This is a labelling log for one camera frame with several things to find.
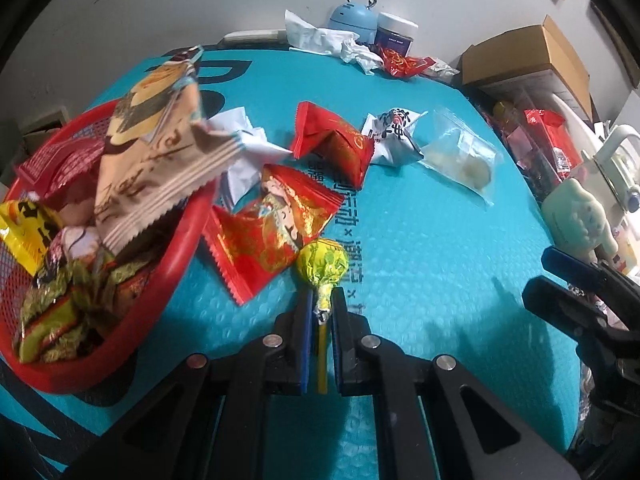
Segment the beige large snack bag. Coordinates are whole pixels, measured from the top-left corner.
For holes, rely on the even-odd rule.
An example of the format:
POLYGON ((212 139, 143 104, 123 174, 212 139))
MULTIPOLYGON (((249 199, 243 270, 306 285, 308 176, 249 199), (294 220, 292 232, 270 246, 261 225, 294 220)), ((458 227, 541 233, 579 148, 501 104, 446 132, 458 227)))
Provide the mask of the beige large snack bag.
POLYGON ((204 49, 182 50, 118 101, 100 161, 93 215, 103 245, 120 254, 178 203, 226 171, 245 146, 204 115, 204 49))

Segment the green brown snack bag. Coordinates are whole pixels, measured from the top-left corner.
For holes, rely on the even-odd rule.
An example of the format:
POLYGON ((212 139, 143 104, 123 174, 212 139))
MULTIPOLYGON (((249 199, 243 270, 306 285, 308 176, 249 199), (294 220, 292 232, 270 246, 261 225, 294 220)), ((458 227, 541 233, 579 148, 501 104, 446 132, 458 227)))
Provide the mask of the green brown snack bag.
POLYGON ((27 289, 14 337, 22 364, 86 356, 114 332, 141 296, 155 268, 154 252, 119 261, 93 254, 50 260, 27 289))

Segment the red mesh basket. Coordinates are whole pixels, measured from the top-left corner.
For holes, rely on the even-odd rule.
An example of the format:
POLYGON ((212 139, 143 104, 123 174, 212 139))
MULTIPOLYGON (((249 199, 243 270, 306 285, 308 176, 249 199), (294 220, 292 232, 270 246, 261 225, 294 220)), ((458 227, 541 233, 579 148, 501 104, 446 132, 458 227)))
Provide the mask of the red mesh basket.
POLYGON ((113 287, 111 310, 101 322, 111 321, 106 339, 86 356, 55 362, 22 363, 16 353, 20 313, 32 276, 1 246, 1 362, 24 384, 45 393, 86 391, 119 370, 145 340, 183 277, 202 237, 216 192, 210 182, 185 205, 170 214, 172 237, 160 246, 165 251, 113 287))

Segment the yellow snack packet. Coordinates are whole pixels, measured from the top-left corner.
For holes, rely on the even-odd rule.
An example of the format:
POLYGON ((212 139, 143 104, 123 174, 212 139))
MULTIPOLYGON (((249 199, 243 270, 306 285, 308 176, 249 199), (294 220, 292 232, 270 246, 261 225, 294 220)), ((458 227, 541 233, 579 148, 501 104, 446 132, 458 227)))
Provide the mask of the yellow snack packet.
POLYGON ((1 204, 1 238, 17 263, 34 276, 64 226, 58 214, 31 200, 1 204))

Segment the teal foam mat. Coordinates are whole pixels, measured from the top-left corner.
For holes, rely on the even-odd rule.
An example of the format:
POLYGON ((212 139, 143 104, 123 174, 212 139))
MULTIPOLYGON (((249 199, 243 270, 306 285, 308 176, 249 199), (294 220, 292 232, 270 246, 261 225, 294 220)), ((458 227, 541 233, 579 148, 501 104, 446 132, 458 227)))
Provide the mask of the teal foam mat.
MULTIPOLYGON (((435 137, 434 110, 445 107, 478 136, 494 138, 453 88, 424 78, 367 76, 319 55, 209 50, 200 83, 210 110, 243 107, 270 141, 284 146, 292 141, 296 107, 303 101, 352 125, 395 106, 415 110, 421 116, 416 138, 423 143, 435 137)), ((456 356, 537 434, 565 451, 578 421, 578 357, 573 341, 523 307, 522 290, 541 274, 550 237, 512 160, 497 168, 490 200, 421 166, 373 166, 360 191, 318 160, 300 166, 344 194, 326 236, 343 244, 352 260, 343 283, 349 309, 413 356, 456 356)), ((76 396, 40 393, 4 368, 1 415, 34 446, 40 476, 55 478, 188 354, 225 356, 265 333, 290 305, 294 280, 284 272, 238 306, 200 247, 142 344, 134 380, 120 402, 98 408, 76 396)))

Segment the red cartoon snack packet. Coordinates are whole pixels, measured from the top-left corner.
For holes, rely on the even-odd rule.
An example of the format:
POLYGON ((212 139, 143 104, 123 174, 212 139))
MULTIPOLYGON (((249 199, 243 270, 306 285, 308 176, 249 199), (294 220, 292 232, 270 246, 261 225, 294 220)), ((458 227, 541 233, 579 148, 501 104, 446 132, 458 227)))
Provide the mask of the red cartoon snack packet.
POLYGON ((239 306, 297 258, 320 236, 345 196, 289 166, 267 164, 262 196, 240 211, 209 209, 203 236, 233 300, 239 306))

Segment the white cartoon kettle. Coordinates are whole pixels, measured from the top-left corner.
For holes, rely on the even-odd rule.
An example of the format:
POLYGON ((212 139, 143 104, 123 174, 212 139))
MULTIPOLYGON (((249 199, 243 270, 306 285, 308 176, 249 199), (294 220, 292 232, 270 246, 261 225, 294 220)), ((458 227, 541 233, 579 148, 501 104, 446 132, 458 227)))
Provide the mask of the white cartoon kettle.
POLYGON ((625 275, 639 271, 639 133, 618 125, 593 155, 542 202, 559 250, 604 259, 625 275))

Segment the clear zip bag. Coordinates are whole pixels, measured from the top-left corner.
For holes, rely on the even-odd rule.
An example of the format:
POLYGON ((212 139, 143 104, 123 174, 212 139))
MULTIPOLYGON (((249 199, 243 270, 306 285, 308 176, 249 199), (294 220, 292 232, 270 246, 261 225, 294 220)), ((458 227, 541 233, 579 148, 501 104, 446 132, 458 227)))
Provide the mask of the clear zip bag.
POLYGON ((501 153, 448 108, 434 110, 433 126, 435 137, 422 146, 420 164, 492 206, 501 153))

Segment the white crumpled wrapper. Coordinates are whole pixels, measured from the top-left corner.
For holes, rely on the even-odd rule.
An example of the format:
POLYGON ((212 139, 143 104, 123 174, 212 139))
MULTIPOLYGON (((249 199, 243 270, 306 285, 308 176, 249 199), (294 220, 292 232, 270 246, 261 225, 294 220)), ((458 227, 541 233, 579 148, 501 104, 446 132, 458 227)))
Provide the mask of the white crumpled wrapper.
POLYGON ((235 107, 208 118, 216 130, 236 133, 243 144, 240 156, 220 178, 220 199, 232 210, 260 181, 265 164, 278 164, 292 156, 287 148, 268 141, 265 129, 254 127, 245 107, 235 107))

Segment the red candy packet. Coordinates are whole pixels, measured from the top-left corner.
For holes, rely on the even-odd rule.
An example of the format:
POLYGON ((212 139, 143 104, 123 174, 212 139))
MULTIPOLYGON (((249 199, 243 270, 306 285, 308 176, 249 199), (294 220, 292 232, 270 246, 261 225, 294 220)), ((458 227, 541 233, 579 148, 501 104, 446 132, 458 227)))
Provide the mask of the red candy packet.
POLYGON ((296 108, 290 150, 295 158, 320 156, 355 190, 360 190, 373 157, 374 140, 341 116, 304 101, 296 108))

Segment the blue deer humidifier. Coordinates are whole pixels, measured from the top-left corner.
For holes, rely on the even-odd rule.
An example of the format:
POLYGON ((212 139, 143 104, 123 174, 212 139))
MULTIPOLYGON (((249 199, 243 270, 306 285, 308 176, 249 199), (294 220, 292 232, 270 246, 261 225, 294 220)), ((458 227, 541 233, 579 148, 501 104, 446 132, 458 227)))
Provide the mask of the blue deer humidifier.
POLYGON ((329 29, 347 30, 358 35, 358 44, 374 44, 378 30, 378 12, 375 6, 378 0, 368 0, 366 4, 355 0, 345 0, 331 13, 329 29))

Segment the yellow green lollipop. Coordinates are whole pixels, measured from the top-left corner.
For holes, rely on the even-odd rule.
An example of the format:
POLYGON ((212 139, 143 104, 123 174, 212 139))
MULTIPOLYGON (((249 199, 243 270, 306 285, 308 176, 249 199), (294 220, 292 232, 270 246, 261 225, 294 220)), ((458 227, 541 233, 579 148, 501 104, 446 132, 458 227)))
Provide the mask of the yellow green lollipop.
POLYGON ((314 291, 314 316, 318 323, 318 393, 327 394, 332 292, 348 270, 348 255, 335 240, 318 238, 303 247, 295 265, 300 278, 314 291))

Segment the red wrapper at back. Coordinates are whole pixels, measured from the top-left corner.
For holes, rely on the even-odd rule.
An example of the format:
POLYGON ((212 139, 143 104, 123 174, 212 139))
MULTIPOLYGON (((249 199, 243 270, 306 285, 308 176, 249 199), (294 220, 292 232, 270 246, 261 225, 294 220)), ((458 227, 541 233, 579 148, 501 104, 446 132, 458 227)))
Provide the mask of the red wrapper at back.
POLYGON ((403 56, 391 48, 377 46, 376 52, 382 58, 383 70, 394 78, 408 79, 418 76, 436 64, 436 60, 430 56, 426 58, 403 56))

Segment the cardboard box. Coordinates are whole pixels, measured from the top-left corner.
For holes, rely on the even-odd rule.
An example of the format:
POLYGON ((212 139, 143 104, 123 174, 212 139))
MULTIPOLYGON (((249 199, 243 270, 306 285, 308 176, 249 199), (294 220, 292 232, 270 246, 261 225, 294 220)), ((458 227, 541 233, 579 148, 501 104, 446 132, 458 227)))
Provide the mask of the cardboard box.
POLYGON ((530 96, 555 94, 578 117, 593 120, 588 70, 550 16, 473 44, 460 62, 465 86, 497 99, 520 89, 530 96))

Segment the white lid dark jar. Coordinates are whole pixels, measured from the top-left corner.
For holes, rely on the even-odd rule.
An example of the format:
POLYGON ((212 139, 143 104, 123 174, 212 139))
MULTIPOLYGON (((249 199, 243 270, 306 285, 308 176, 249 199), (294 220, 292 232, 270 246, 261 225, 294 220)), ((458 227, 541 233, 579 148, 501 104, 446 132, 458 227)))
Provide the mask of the white lid dark jar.
POLYGON ((374 43, 381 48, 390 49, 407 56, 419 25, 395 14, 380 12, 374 43))

